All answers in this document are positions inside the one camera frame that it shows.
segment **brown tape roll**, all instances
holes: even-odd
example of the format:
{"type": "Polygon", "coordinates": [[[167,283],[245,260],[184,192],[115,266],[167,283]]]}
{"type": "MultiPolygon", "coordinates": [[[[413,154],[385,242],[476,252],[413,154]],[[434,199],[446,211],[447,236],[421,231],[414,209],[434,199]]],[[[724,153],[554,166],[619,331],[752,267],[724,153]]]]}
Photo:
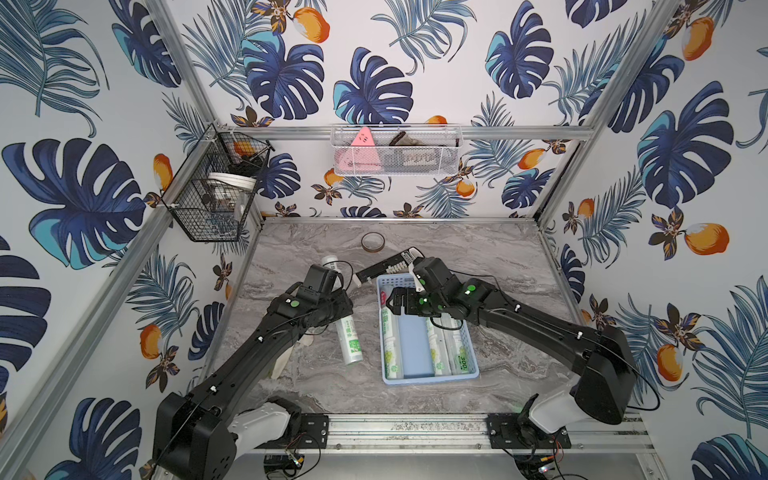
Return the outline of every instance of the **brown tape roll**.
{"type": "Polygon", "coordinates": [[[368,232],[360,239],[360,246],[368,253],[376,253],[384,250],[384,236],[379,232],[368,232]]]}

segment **marble tabletop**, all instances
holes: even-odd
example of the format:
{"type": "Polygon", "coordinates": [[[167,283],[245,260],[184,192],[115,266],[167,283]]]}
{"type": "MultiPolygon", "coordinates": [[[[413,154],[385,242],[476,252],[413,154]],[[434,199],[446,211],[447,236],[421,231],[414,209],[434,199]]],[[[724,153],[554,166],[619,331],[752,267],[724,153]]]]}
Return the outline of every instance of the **marble tabletop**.
{"type": "MultiPolygon", "coordinates": [[[[568,318],[532,224],[267,222],[214,366],[218,368],[256,329],[275,295],[303,280],[311,263],[336,255],[359,269],[408,247],[418,247],[427,257],[440,257],[452,269],[495,275],[515,298],[568,318]],[[367,253],[361,248],[360,238],[369,231],[385,236],[384,250],[367,253]]],[[[480,368],[477,379],[388,386],[382,380],[376,287],[371,283],[357,289],[353,286],[349,296],[355,303],[364,360],[344,364],[332,324],[313,337],[312,345],[297,344],[282,375],[261,380],[243,401],[243,409],[281,396],[304,412],[510,412],[518,411],[534,393],[547,392],[568,379],[563,365],[536,348],[504,333],[470,325],[480,368]]]]}

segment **blue tray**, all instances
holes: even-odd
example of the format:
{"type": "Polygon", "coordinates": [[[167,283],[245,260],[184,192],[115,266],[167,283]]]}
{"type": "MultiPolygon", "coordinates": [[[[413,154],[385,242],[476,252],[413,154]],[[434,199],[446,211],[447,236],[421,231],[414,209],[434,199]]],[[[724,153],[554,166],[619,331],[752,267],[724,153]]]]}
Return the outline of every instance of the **blue tray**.
{"type": "MultiPolygon", "coordinates": [[[[410,273],[396,273],[394,275],[381,275],[376,277],[377,298],[381,299],[382,286],[414,287],[413,277],[410,273]]],[[[402,379],[390,380],[386,378],[384,370],[384,337],[382,336],[381,301],[379,301],[379,341],[382,355],[382,379],[387,385],[408,385],[410,383],[435,383],[453,382],[455,380],[476,379],[480,376],[475,349],[472,347],[472,339],[469,338],[467,324],[460,330],[462,342],[466,348],[467,367],[469,373],[464,375],[435,376],[432,367],[432,354],[429,351],[429,338],[427,337],[426,318],[416,315],[400,315],[398,327],[400,332],[400,350],[402,355],[402,379]]]]}

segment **black bracket plate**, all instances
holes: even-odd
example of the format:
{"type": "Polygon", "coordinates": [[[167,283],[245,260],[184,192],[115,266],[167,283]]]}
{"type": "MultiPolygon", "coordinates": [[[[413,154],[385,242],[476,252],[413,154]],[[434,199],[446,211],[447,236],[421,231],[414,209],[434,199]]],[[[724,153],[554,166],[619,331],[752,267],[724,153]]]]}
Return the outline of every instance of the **black bracket plate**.
{"type": "MultiPolygon", "coordinates": [[[[521,439],[518,434],[517,413],[492,413],[485,421],[488,424],[488,437],[491,440],[492,449],[530,449],[533,446],[521,439]]],[[[552,450],[555,442],[560,442],[563,449],[571,447],[571,439],[565,427],[552,435],[538,432],[537,437],[536,449],[542,451],[552,450]]]]}

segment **blue palm leaf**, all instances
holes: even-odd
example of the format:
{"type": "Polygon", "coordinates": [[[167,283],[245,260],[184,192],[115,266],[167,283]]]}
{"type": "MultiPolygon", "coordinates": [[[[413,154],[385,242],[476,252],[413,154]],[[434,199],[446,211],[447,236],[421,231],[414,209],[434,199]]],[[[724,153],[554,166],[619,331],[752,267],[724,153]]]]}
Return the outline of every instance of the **blue palm leaf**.
{"type": "Polygon", "coordinates": [[[609,13],[617,11],[625,3],[627,0],[565,0],[565,12],[571,22],[584,28],[593,21],[601,20],[609,13]]]}
{"type": "Polygon", "coordinates": [[[243,63],[250,92],[274,118],[302,120],[317,113],[323,99],[323,66],[305,57],[323,60],[318,45],[294,45],[286,57],[282,35],[263,31],[243,40],[243,63]]]}
{"type": "Polygon", "coordinates": [[[342,217],[351,218],[382,218],[386,217],[378,208],[371,207],[343,207],[341,209],[342,217]]]}
{"type": "Polygon", "coordinates": [[[129,467],[136,465],[141,441],[139,409],[123,416],[131,407],[129,402],[101,399],[91,410],[85,429],[85,417],[94,400],[78,403],[72,418],[69,450],[80,460],[58,463],[45,480],[131,480],[129,467]]]}
{"type": "Polygon", "coordinates": [[[560,74],[560,82],[546,81],[542,85],[558,91],[558,97],[550,104],[557,102],[558,109],[564,115],[560,124],[575,124],[578,118],[590,112],[644,23],[645,13],[639,23],[635,14],[631,26],[627,20],[623,26],[617,27],[614,33],[607,36],[600,43],[600,47],[593,41],[589,54],[588,46],[584,47],[581,55],[573,50],[573,63],[564,58],[564,67],[554,66],[560,74]]]}
{"type": "Polygon", "coordinates": [[[79,270],[128,245],[144,219],[145,205],[131,168],[109,146],[99,145],[83,169],[80,163],[91,142],[83,138],[68,141],[59,174],[60,144],[48,139],[32,148],[42,180],[27,167],[25,144],[8,145],[2,157],[32,198],[55,206],[32,218],[29,233],[65,266],[79,270]],[[83,172],[82,180],[79,171],[83,172]]]}
{"type": "Polygon", "coordinates": [[[584,295],[586,274],[581,269],[582,267],[581,261],[576,258],[576,253],[571,250],[571,246],[567,243],[563,245],[563,251],[560,253],[560,268],[563,269],[563,275],[571,287],[571,293],[574,294],[576,303],[581,302],[584,295]]]}
{"type": "Polygon", "coordinates": [[[208,353],[223,312],[224,304],[220,302],[203,307],[203,316],[197,317],[197,331],[192,335],[192,347],[187,352],[189,360],[199,360],[208,353]]]}
{"type": "Polygon", "coordinates": [[[549,73],[554,50],[544,46],[551,43],[549,31],[528,0],[520,4],[512,20],[510,36],[497,31],[488,47],[485,70],[501,90],[512,98],[533,95],[549,73]]]}
{"type": "Polygon", "coordinates": [[[144,314],[136,323],[152,320],[160,328],[165,349],[173,332],[181,330],[193,313],[200,315],[200,309],[194,306],[197,300],[192,300],[192,278],[180,276],[181,269],[188,270],[194,277],[186,263],[176,264],[176,256],[166,262],[165,255],[160,255],[160,247],[155,247],[125,301],[137,305],[133,310],[144,314]]]}
{"type": "Polygon", "coordinates": [[[237,98],[237,110],[246,107],[250,96],[243,65],[243,40],[260,31],[271,31],[270,19],[253,14],[252,4],[243,0],[213,0],[207,20],[198,15],[194,28],[184,26],[187,49],[197,59],[192,65],[212,77],[210,87],[219,85],[237,98]]]}
{"type": "Polygon", "coordinates": [[[594,202],[594,212],[584,220],[584,235],[579,238],[587,254],[587,265],[592,260],[607,262],[611,257],[611,245],[614,245],[616,254],[605,268],[613,265],[621,253],[621,244],[627,245],[622,230],[629,228],[630,223],[640,221],[643,216],[640,205],[645,200],[640,172],[634,168],[627,172],[627,178],[619,180],[594,202]]]}
{"type": "Polygon", "coordinates": [[[530,207],[544,189],[549,177],[554,173],[554,168],[541,175],[538,168],[525,170],[514,177],[509,177],[502,191],[502,203],[511,209],[530,207]]]}
{"type": "Polygon", "coordinates": [[[114,37],[139,75],[164,87],[178,87],[181,75],[154,22],[151,19],[147,21],[149,11],[140,2],[133,2],[133,5],[132,2],[109,0],[114,14],[123,23],[112,24],[114,37]]]}
{"type": "MultiPolygon", "coordinates": [[[[0,237],[0,251],[8,251],[8,242],[0,237]]],[[[38,271],[27,260],[16,255],[0,255],[0,278],[21,279],[21,286],[0,286],[0,307],[7,314],[0,315],[0,393],[5,401],[8,385],[8,366],[19,371],[29,360],[48,328],[43,316],[51,305],[51,292],[40,286],[31,286],[29,280],[40,280],[38,271]]],[[[2,409],[0,433],[5,429],[8,416],[2,409]]]]}
{"type": "Polygon", "coordinates": [[[176,122],[174,131],[176,132],[176,138],[184,142],[184,153],[189,154],[197,141],[200,140],[205,134],[205,125],[203,125],[203,119],[200,118],[200,114],[197,113],[197,109],[181,99],[176,98],[176,95],[168,95],[163,93],[165,99],[163,103],[167,108],[166,113],[168,116],[176,122]]]}
{"type": "Polygon", "coordinates": [[[256,192],[270,200],[288,197],[301,188],[301,176],[290,154],[270,158],[256,177],[256,192]]]}
{"type": "Polygon", "coordinates": [[[754,291],[737,286],[731,292],[733,312],[728,323],[708,316],[713,327],[703,326],[694,334],[709,333],[722,352],[705,346],[694,353],[694,369],[707,385],[694,387],[706,396],[696,401],[713,403],[723,413],[746,423],[752,438],[753,425],[768,428],[768,286],[761,276],[754,291]]]}
{"type": "Polygon", "coordinates": [[[344,177],[337,186],[339,191],[349,193],[348,198],[358,197],[368,200],[368,205],[373,205],[376,195],[384,191],[384,180],[375,177],[344,177]]]}
{"type": "MultiPolygon", "coordinates": [[[[669,342],[656,328],[660,319],[650,314],[651,305],[648,306],[648,313],[641,313],[637,310],[632,301],[632,295],[627,294],[627,303],[628,309],[619,304],[619,310],[617,310],[614,318],[616,319],[616,325],[627,336],[627,344],[632,352],[632,358],[634,358],[637,370],[650,381],[655,380],[657,389],[661,388],[668,392],[677,390],[683,385],[683,382],[685,382],[690,374],[686,373],[685,377],[673,386],[667,386],[662,383],[657,371],[657,352],[659,348],[667,345],[669,342]]],[[[648,393],[649,388],[646,382],[638,379],[632,391],[634,401],[642,405],[643,397],[648,393]]]]}
{"type": "Polygon", "coordinates": [[[40,107],[79,114],[87,121],[89,137],[96,135],[91,116],[98,115],[79,98],[93,98],[101,82],[93,64],[78,51],[62,46],[77,38],[85,41],[101,62],[91,39],[76,28],[62,25],[85,23],[69,10],[56,8],[57,0],[2,0],[0,2],[0,84],[23,88],[40,107]]]}
{"type": "Polygon", "coordinates": [[[349,124],[403,124],[413,107],[413,85],[409,81],[383,83],[405,75],[378,55],[368,58],[365,69],[362,60],[370,53],[363,47],[355,49],[349,75],[352,83],[337,81],[333,86],[333,108],[336,116],[349,124]]]}
{"type": "Polygon", "coordinates": [[[296,4],[294,6],[311,7],[317,10],[318,12],[328,9],[328,6],[326,5],[326,0],[296,0],[296,4]]]}
{"type": "Polygon", "coordinates": [[[621,106],[616,110],[613,118],[608,122],[608,127],[615,133],[620,131],[631,132],[635,124],[639,124],[649,115],[651,108],[664,98],[670,87],[670,79],[664,74],[670,71],[672,78],[683,72],[685,62],[672,55],[659,58],[667,39],[662,37],[656,43],[650,57],[645,61],[640,73],[634,79],[632,86],[621,101],[621,106]]]}
{"type": "Polygon", "coordinates": [[[250,245],[250,230],[243,227],[240,236],[234,242],[214,242],[214,249],[211,253],[215,253],[217,257],[224,255],[245,255],[248,251],[248,245],[250,245]]]}
{"type": "Polygon", "coordinates": [[[464,198],[456,191],[456,185],[461,180],[454,180],[445,183],[436,178],[432,179],[435,185],[432,187],[416,187],[423,191],[423,194],[416,195],[416,198],[422,198],[420,204],[426,207],[427,211],[435,218],[461,218],[468,217],[467,207],[472,205],[472,198],[464,198]]]}
{"type": "MultiPolygon", "coordinates": [[[[493,99],[485,96],[485,104],[480,104],[480,115],[472,120],[473,127],[511,127],[515,122],[506,111],[506,106],[496,94],[493,99]]],[[[467,152],[467,165],[472,160],[478,162],[472,165],[472,173],[477,178],[485,179],[483,185],[493,188],[493,181],[512,173],[512,169],[531,146],[530,140],[473,140],[472,149],[467,152]]]]}
{"type": "Polygon", "coordinates": [[[690,460],[694,480],[768,480],[768,455],[735,433],[701,442],[690,460]]]}
{"type": "Polygon", "coordinates": [[[671,209],[680,202],[692,200],[697,194],[709,190],[715,183],[715,176],[730,163],[727,151],[703,139],[711,137],[729,145],[733,143],[730,123],[713,121],[728,116],[728,102],[715,98],[701,105],[707,98],[720,93],[723,93],[720,82],[710,82],[685,105],[677,125],[674,114],[664,111],[637,144],[643,184],[648,196],[657,204],[671,209]]]}
{"type": "Polygon", "coordinates": [[[474,18],[475,13],[464,5],[467,0],[386,0],[392,16],[379,14],[371,17],[389,23],[395,28],[397,38],[389,44],[400,43],[403,53],[413,60],[408,75],[416,73],[419,63],[425,67],[424,57],[443,58],[453,46],[453,36],[446,24],[459,25],[464,29],[462,41],[448,61],[453,60],[467,39],[467,23],[464,18],[474,18]]]}

